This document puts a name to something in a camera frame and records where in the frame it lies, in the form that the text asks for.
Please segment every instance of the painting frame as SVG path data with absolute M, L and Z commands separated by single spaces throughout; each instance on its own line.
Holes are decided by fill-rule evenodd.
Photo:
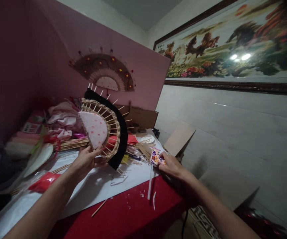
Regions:
M 184 23 L 178 28 L 174 29 L 170 33 L 161 37 L 154 42 L 153 50 L 156 50 L 157 44 L 170 39 L 174 35 L 186 30 L 192 25 L 206 19 L 207 17 L 215 14 L 218 11 L 230 6 L 231 4 L 239 0 L 223 0 L 198 16 L 194 17 L 190 21 Z M 238 81 L 198 81 L 198 80 L 165 80 L 165 85 L 173 86 L 187 86 L 198 88 L 211 88 L 211 89 L 223 89 L 223 90 L 236 90 L 236 91 L 249 91 L 249 92 L 261 92 L 272 94 L 286 94 L 287 95 L 287 83 L 269 83 L 269 82 L 238 82 Z

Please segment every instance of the red flower in painting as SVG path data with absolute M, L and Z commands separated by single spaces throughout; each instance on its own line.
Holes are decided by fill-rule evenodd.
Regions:
M 204 70 L 203 68 L 198 68 L 198 69 L 197 69 L 197 72 L 200 73 L 200 74 L 202 74 L 203 72 L 205 72 L 205 70 Z
M 196 72 L 196 68 L 195 67 L 189 67 L 188 69 L 186 69 L 186 71 L 191 71 L 191 72 Z
M 210 65 L 212 65 L 212 62 L 210 62 L 210 61 L 206 61 L 203 63 L 204 67 L 209 67 Z

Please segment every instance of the handmade fan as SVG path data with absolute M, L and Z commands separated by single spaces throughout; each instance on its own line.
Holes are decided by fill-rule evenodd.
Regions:
M 117 170 L 127 149 L 128 128 L 123 116 L 128 113 L 122 115 L 119 110 L 123 107 L 117 109 L 114 106 L 117 100 L 114 103 L 109 102 L 110 95 L 105 99 L 101 96 L 103 91 L 99 95 L 95 92 L 96 88 L 93 91 L 91 86 L 85 92 L 79 116 L 92 148 L 96 149 L 102 144 L 103 162 L 109 162 L 110 166 Z
M 70 60 L 69 66 L 73 67 L 83 77 L 96 86 L 115 91 L 134 91 L 134 79 L 130 71 L 126 67 L 126 63 L 121 62 L 112 55 L 101 53 L 93 53 L 83 55 L 81 51 L 78 53 L 81 58 L 78 61 Z

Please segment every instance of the ceiling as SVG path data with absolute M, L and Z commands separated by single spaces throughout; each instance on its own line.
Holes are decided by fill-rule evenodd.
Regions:
M 182 0 L 103 0 L 134 24 L 149 30 Z

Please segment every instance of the black felt strip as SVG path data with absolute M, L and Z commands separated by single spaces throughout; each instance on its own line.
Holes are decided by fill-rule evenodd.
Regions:
M 119 167 L 123 159 L 124 154 L 126 153 L 127 144 L 128 144 L 128 130 L 127 130 L 126 121 L 124 120 L 122 114 L 120 113 L 120 111 L 117 109 L 116 106 L 114 106 L 107 99 L 98 95 L 96 92 L 92 91 L 91 89 L 89 88 L 87 89 L 87 91 L 85 92 L 84 98 L 88 100 L 98 101 L 100 104 L 107 106 L 109 109 L 111 109 L 116 114 L 117 120 L 120 125 L 120 143 L 119 143 L 119 147 L 118 147 L 116 154 L 110 159 L 109 165 L 113 169 L 117 170 L 117 168 Z

